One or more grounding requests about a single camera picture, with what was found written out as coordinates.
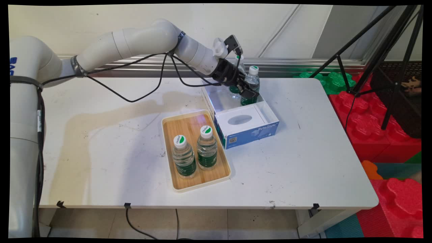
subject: tile floor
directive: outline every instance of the tile floor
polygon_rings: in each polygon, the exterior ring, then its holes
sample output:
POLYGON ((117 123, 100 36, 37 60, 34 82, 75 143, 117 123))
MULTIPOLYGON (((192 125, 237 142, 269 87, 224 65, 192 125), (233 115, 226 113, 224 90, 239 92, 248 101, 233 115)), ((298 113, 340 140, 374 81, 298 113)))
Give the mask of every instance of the tile floor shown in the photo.
MULTIPOLYGON (((178 209, 179 238, 298 239, 294 210, 178 209)), ((174 209, 130 209, 129 219, 158 239, 175 239, 174 209)), ((49 237, 149 239, 126 221, 125 209, 57 209, 49 237)))

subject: plastic bottle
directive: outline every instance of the plastic bottle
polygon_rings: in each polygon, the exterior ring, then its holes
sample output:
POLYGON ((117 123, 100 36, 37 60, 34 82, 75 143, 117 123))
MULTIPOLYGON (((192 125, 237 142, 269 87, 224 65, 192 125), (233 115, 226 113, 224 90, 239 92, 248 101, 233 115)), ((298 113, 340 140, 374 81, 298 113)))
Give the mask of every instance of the plastic bottle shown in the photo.
POLYGON ((195 175, 197 169, 195 154, 185 136, 175 136, 172 158, 181 178, 192 178, 195 175))
MULTIPOLYGON (((245 78, 245 82, 247 82, 250 86, 250 88, 256 92, 260 91, 260 78, 258 77, 258 71, 259 68, 257 66, 250 66, 249 67, 249 74, 245 78)), ((242 97, 240 99, 240 104, 242 106, 253 104, 257 102, 258 97, 254 97, 251 99, 247 99, 245 97, 242 97)))
MULTIPOLYGON (((245 57, 243 55, 241 55, 240 63, 238 64, 238 70, 246 76, 246 68, 245 68, 245 61, 244 60, 245 60, 245 57)), ((237 62, 238 62, 238 56, 235 57, 234 66, 237 66, 237 62)), ((239 94, 240 91, 234 85, 228 87, 228 92, 229 92, 229 95, 233 99, 240 99, 241 98, 241 96, 239 94)))
POLYGON ((202 126, 197 141, 198 165, 203 170, 211 170, 216 164, 217 141, 210 126, 202 126))

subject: table leg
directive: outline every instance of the table leg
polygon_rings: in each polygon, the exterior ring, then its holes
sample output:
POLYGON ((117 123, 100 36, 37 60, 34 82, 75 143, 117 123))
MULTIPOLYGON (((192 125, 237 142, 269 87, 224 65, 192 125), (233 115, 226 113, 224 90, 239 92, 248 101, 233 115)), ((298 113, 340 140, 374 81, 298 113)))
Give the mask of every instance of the table leg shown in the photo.
POLYGON ((317 234, 341 222, 360 210, 321 210, 313 217, 306 219, 307 210, 296 210, 299 227, 299 238, 313 238, 317 234))

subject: white box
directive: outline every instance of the white box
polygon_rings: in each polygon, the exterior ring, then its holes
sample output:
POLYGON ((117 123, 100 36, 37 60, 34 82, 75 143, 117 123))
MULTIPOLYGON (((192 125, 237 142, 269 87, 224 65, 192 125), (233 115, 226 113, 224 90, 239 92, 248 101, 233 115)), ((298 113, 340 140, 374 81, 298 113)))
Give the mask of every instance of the white box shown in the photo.
POLYGON ((201 88, 216 131, 225 149, 270 137, 276 133, 279 120, 260 95, 255 104, 242 106, 225 86, 201 88))

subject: tray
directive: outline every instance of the tray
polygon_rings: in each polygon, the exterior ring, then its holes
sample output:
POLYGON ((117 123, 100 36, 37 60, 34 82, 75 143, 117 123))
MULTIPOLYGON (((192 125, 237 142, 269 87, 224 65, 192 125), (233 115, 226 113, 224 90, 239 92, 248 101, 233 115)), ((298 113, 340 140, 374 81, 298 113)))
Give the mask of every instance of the tray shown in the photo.
POLYGON ((187 192, 207 185, 226 181, 231 175, 231 168, 225 156, 225 151, 216 133, 215 125, 207 110, 200 110, 183 115, 177 115, 162 119, 162 130, 165 139, 167 159, 171 173, 172 186, 176 192, 187 192), (197 139, 200 135, 200 128, 209 125, 213 129, 213 135, 217 140, 217 159, 215 168, 204 171, 197 165, 196 174, 191 179, 183 179, 178 175, 175 163, 172 159, 173 139, 181 134, 186 137, 187 142, 192 146, 195 153, 195 160, 198 163, 197 139))

